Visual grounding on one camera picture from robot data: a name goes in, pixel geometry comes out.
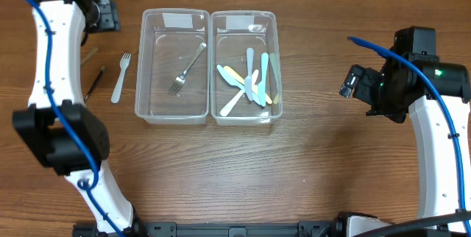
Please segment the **pale green plastic knife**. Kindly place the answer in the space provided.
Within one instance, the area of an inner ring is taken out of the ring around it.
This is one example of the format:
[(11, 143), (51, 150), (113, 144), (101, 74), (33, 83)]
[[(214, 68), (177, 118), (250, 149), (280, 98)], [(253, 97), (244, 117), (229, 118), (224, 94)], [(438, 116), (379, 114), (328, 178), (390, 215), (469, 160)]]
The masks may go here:
[(279, 82), (280, 82), (280, 63), (278, 60), (278, 57), (275, 53), (270, 53), (269, 54), (269, 61), (272, 66), (272, 75), (273, 75), (273, 80), (274, 80), (274, 86), (275, 86), (275, 96), (272, 99), (272, 102), (274, 104), (278, 104), (280, 101), (280, 90), (279, 90)]

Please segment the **metal fork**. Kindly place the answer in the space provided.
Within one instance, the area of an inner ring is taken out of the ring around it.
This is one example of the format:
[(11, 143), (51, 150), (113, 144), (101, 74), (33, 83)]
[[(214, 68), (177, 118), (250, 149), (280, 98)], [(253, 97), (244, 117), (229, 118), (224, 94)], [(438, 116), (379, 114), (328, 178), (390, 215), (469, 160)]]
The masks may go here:
[(199, 44), (198, 48), (196, 49), (196, 52), (195, 52), (194, 56), (188, 62), (187, 66), (185, 67), (183, 72), (178, 77), (175, 78), (171, 88), (169, 89), (169, 93), (171, 95), (176, 95), (180, 91), (180, 89), (183, 87), (183, 85), (185, 84), (185, 78), (186, 78), (186, 75), (187, 75), (188, 71), (191, 69), (193, 64), (196, 62), (196, 60), (201, 55), (201, 53), (205, 50), (206, 47), (207, 47), (207, 44), (204, 43), (204, 42), (201, 42)]

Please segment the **teal plastic knife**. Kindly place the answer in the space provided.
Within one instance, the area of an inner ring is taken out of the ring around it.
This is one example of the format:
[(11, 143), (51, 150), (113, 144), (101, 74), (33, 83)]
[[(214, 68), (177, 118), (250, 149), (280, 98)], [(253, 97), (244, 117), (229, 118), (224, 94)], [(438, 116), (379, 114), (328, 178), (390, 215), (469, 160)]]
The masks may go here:
[(261, 55), (261, 81), (258, 83), (258, 98), (261, 106), (266, 106), (266, 78), (269, 64), (269, 55), (264, 52)]

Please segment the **yellow plastic knife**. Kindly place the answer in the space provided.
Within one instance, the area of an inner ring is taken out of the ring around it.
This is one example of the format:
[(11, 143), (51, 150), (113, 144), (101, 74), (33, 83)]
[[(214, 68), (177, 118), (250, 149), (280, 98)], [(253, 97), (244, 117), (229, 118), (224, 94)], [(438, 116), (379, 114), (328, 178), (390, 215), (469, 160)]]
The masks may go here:
[[(231, 67), (229, 66), (225, 66), (224, 67), (224, 70), (230, 74), (236, 81), (240, 82), (242, 85), (244, 85), (244, 79), (236, 72), (234, 71)], [(253, 74), (252, 74), (252, 78), (253, 79), (257, 79), (258, 78), (258, 70), (255, 69), (253, 71)], [(256, 84), (253, 84), (252, 85), (252, 98), (253, 100), (257, 103), (257, 104), (260, 104), (260, 99), (258, 97), (258, 86)], [(269, 95), (266, 93), (265, 94), (265, 101), (267, 104), (271, 105), (272, 104), (272, 100), (271, 98), (269, 97)]]

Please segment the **light blue plastic knife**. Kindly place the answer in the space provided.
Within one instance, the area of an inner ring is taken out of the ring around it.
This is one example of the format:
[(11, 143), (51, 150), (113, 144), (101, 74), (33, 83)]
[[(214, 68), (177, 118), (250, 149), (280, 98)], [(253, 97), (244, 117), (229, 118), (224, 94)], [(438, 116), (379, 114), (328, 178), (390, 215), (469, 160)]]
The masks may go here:
[(247, 76), (244, 79), (244, 87), (245, 87), (245, 92), (246, 92), (248, 100), (252, 101), (253, 100), (253, 94), (252, 94), (252, 65), (253, 65), (253, 60), (254, 60), (254, 49), (253, 48), (247, 48), (246, 58), (247, 58)]

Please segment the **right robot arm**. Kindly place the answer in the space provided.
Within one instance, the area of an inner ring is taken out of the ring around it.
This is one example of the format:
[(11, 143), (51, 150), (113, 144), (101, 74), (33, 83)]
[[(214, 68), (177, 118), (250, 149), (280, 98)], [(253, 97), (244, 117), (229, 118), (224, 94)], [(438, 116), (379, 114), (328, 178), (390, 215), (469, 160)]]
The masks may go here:
[(411, 120), (419, 166), (417, 218), (387, 223), (361, 213), (340, 213), (332, 236), (470, 235), (470, 75), (460, 64), (443, 63), (436, 31), (410, 26), (394, 34), (390, 49), (361, 38), (385, 63), (381, 70), (351, 66), (339, 93), (368, 104), (367, 116)]

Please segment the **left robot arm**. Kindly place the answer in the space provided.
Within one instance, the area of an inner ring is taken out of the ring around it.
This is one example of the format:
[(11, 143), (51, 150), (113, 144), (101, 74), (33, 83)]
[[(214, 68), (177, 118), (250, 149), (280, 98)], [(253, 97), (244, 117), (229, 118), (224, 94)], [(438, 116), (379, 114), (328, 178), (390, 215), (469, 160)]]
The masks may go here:
[(93, 226), (75, 236), (147, 236), (146, 225), (124, 197), (110, 170), (106, 126), (85, 106), (80, 49), (89, 34), (116, 31), (109, 0), (25, 0), (37, 35), (35, 81), (13, 127), (38, 162), (78, 190)]

